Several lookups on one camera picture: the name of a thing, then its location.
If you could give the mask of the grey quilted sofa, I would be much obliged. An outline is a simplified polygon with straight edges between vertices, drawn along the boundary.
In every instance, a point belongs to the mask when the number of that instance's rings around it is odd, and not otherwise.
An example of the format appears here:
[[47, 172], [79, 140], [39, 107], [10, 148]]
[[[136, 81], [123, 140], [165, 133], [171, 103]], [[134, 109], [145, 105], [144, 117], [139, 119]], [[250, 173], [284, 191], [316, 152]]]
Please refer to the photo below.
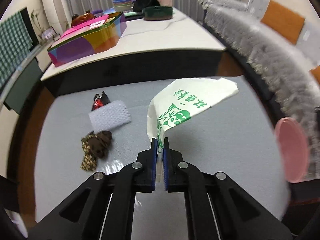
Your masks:
[[312, 61], [261, 22], [267, 0], [198, 0], [204, 23], [243, 56], [262, 94], [276, 109], [296, 119], [309, 141], [310, 160], [303, 180], [319, 178], [319, 84], [309, 73]]

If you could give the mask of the stacked blue bowls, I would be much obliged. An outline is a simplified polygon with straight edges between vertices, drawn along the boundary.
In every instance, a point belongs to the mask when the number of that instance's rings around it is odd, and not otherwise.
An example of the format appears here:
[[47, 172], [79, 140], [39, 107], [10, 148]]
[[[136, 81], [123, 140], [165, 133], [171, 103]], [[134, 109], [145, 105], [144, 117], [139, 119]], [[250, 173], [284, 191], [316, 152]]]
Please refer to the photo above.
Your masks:
[[114, 0], [113, 7], [117, 12], [132, 10], [132, 0]]

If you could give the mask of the dark green oval basket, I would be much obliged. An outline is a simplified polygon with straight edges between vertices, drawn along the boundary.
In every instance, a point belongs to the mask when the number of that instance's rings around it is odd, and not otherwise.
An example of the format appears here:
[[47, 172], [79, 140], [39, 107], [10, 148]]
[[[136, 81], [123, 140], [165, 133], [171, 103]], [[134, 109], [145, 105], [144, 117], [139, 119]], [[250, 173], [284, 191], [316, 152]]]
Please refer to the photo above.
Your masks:
[[167, 6], [147, 7], [143, 10], [143, 19], [146, 21], [170, 20], [173, 16], [173, 8]]

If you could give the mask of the colourful gift box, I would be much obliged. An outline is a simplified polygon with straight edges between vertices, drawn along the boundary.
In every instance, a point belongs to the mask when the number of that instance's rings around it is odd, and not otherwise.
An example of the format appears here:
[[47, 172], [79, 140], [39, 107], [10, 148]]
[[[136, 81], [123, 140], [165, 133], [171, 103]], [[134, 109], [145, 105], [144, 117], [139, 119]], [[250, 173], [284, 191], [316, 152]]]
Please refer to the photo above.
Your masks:
[[83, 57], [107, 51], [115, 47], [126, 29], [123, 12], [115, 16], [99, 16], [68, 29], [48, 49], [48, 55], [59, 67]]

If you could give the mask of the tv cabinet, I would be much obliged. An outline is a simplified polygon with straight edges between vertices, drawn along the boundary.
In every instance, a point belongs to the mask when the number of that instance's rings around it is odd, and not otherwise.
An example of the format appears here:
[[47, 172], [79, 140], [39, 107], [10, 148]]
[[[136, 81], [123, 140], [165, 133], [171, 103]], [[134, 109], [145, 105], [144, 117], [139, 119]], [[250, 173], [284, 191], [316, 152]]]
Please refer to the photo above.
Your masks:
[[25, 101], [29, 98], [33, 88], [39, 83], [43, 74], [36, 57], [47, 50], [56, 38], [58, 38], [58, 35], [39, 43], [17, 67], [1, 90], [1, 109], [5, 106], [8, 110], [14, 110], [17, 114], [21, 113]]

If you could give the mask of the pink plastic trash bin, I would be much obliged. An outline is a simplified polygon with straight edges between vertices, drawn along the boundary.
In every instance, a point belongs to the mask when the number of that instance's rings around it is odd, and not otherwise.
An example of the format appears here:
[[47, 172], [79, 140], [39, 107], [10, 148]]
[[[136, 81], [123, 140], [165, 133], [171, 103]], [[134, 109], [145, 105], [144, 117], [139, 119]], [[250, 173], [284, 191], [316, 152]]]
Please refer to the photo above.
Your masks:
[[274, 136], [280, 151], [285, 178], [290, 183], [300, 183], [309, 167], [309, 142], [302, 126], [293, 118], [280, 119]]

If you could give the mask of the far orange cushion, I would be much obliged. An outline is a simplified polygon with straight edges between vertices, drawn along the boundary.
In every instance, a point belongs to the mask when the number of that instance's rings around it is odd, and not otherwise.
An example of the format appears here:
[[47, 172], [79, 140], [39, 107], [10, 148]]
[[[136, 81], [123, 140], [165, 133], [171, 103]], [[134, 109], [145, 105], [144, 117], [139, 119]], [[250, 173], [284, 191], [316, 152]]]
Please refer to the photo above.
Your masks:
[[270, 0], [260, 22], [275, 30], [291, 44], [296, 45], [305, 18], [278, 2]]

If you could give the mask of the white top coffee table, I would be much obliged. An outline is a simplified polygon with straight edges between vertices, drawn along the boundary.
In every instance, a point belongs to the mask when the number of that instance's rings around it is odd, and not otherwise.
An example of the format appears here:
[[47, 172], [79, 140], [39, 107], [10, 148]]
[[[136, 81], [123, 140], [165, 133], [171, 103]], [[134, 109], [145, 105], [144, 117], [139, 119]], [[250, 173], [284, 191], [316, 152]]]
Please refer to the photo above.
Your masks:
[[115, 47], [50, 66], [41, 81], [57, 97], [129, 83], [214, 76], [225, 50], [204, 27], [174, 9], [170, 20], [127, 22]]

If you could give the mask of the near orange cushion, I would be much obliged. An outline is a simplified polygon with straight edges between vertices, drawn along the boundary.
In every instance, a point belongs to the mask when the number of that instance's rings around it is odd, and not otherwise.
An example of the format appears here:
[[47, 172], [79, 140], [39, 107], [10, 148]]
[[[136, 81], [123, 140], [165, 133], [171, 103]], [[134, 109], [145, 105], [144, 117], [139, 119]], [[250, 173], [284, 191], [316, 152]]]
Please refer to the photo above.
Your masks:
[[309, 70], [309, 72], [313, 75], [315, 80], [320, 85], [320, 66], [317, 66], [316, 68], [313, 68], [313, 69]]

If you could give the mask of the orange cushion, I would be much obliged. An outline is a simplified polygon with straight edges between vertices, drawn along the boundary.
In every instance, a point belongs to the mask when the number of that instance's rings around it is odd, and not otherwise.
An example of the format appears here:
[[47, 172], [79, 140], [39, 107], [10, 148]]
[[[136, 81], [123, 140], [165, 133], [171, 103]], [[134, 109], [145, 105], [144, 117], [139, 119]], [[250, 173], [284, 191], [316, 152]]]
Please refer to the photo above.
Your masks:
[[317, 66], [316, 68], [313, 68], [313, 69], [309, 70], [309, 72], [313, 75], [315, 80], [320, 85], [320, 66]]
[[305, 18], [278, 2], [270, 0], [260, 22], [275, 30], [291, 44], [296, 45]]

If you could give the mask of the brown patterned wrapper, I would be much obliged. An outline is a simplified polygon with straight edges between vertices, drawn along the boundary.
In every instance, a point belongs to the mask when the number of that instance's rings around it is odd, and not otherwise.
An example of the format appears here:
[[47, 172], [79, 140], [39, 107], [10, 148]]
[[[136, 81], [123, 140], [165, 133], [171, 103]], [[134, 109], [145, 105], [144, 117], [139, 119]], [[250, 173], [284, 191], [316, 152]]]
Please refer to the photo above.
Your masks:
[[112, 133], [110, 131], [101, 131], [97, 134], [92, 131], [81, 138], [84, 157], [80, 168], [84, 171], [95, 171], [98, 159], [107, 156], [111, 141]]

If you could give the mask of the clear plastic wrapper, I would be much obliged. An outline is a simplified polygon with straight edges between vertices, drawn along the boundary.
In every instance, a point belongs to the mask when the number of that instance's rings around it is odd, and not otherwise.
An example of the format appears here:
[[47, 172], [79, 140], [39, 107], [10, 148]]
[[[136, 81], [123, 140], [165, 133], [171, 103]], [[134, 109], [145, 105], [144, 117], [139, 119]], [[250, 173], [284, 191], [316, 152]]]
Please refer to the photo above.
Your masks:
[[120, 159], [114, 160], [99, 160], [96, 168], [96, 172], [103, 172], [106, 175], [119, 172], [125, 165], [130, 162], [122, 162]]

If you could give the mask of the grey bubble foam pad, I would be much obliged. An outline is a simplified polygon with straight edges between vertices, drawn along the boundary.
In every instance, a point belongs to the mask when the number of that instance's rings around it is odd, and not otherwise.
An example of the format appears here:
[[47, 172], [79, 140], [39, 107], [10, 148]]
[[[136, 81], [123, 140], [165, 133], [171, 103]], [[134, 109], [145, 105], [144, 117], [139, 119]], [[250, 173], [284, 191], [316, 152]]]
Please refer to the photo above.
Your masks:
[[89, 113], [89, 119], [95, 133], [101, 131], [111, 131], [114, 128], [128, 124], [131, 115], [125, 105], [120, 100], [113, 101]]

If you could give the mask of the black red snack wrapper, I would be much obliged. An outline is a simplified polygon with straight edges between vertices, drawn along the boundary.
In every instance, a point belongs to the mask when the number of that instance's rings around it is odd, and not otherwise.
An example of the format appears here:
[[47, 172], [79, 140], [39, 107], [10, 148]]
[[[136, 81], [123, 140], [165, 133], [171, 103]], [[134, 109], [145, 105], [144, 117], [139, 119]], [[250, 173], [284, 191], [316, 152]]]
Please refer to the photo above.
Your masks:
[[92, 105], [92, 111], [99, 109], [100, 107], [103, 107], [107, 104], [109, 104], [111, 101], [108, 98], [107, 94], [102, 91], [101, 94], [96, 94], [94, 96], [93, 105]]

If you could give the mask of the white panda paper bag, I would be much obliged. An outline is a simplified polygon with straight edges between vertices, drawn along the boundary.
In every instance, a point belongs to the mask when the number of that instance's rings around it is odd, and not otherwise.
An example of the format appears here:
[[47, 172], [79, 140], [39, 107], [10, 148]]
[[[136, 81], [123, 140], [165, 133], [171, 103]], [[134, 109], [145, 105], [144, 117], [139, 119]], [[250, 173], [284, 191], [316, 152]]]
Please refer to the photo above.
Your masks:
[[225, 78], [176, 79], [150, 102], [147, 135], [157, 139], [163, 153], [165, 132], [239, 92], [236, 82]]

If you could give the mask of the green checkered television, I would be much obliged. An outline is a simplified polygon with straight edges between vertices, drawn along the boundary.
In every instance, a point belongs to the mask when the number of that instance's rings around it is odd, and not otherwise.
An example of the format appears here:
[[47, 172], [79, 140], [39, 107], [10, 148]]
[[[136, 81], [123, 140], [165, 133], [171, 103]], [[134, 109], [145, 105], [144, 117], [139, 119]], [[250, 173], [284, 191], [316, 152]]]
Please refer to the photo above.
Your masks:
[[1, 87], [38, 44], [27, 8], [1, 22]]

